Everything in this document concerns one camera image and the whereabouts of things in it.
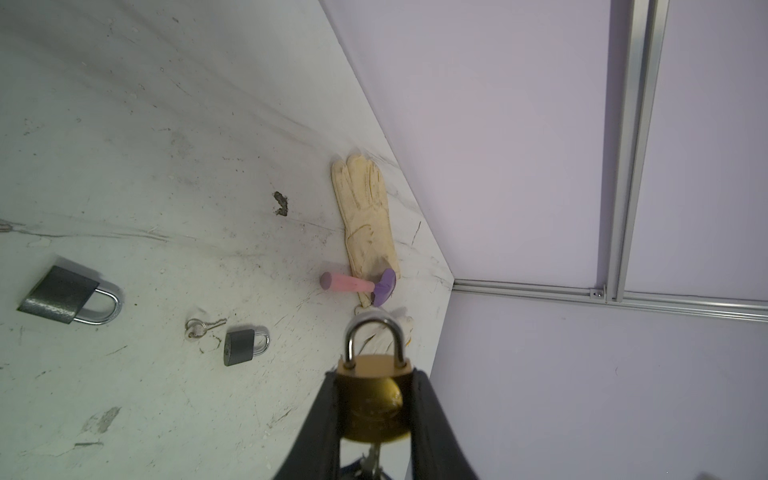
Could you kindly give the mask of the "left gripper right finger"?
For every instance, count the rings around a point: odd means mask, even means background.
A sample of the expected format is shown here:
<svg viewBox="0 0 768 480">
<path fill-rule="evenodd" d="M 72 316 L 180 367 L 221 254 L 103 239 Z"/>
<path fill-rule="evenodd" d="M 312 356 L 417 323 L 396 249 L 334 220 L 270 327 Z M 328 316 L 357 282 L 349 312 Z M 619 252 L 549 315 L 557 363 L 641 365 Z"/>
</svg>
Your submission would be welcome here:
<svg viewBox="0 0 768 480">
<path fill-rule="evenodd" d="M 478 479 L 464 456 L 429 377 L 414 369 L 410 393 L 413 479 Z"/>
</svg>

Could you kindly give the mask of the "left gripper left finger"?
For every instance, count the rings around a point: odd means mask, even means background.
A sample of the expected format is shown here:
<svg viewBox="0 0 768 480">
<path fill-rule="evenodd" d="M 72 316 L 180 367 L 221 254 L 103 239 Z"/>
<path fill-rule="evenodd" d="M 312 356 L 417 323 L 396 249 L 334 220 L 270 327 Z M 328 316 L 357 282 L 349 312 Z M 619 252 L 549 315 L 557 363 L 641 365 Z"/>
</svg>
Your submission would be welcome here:
<svg viewBox="0 0 768 480">
<path fill-rule="evenodd" d="M 337 479 L 341 422 L 337 374 L 329 371 L 293 447 L 275 475 L 286 480 Z"/>
</svg>

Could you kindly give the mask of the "small silver key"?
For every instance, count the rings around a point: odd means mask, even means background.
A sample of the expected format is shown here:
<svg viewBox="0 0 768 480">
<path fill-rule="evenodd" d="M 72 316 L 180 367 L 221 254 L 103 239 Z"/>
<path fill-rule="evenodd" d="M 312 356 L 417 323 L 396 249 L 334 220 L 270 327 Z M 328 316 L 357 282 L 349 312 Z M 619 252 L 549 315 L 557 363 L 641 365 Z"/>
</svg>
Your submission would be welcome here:
<svg viewBox="0 0 768 480">
<path fill-rule="evenodd" d="M 382 480 L 384 472 L 380 465 L 381 444 L 375 443 L 370 446 L 369 453 L 360 460 L 359 473 L 357 477 L 364 480 Z"/>
</svg>

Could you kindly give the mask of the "brass padlock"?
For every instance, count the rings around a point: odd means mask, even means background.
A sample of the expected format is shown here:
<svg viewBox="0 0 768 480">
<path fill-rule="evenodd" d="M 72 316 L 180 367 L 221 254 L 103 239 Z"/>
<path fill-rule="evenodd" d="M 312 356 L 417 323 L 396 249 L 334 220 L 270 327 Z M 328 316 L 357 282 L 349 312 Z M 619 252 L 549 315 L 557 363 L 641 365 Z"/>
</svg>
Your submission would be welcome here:
<svg viewBox="0 0 768 480">
<path fill-rule="evenodd" d="M 367 323 L 382 323 L 394 336 L 394 353 L 356 355 L 355 333 Z M 413 366 L 405 356 L 403 333 L 386 311 L 365 311 L 348 324 L 345 350 L 336 370 L 341 434 L 358 443 L 389 443 L 410 434 L 410 384 Z"/>
</svg>

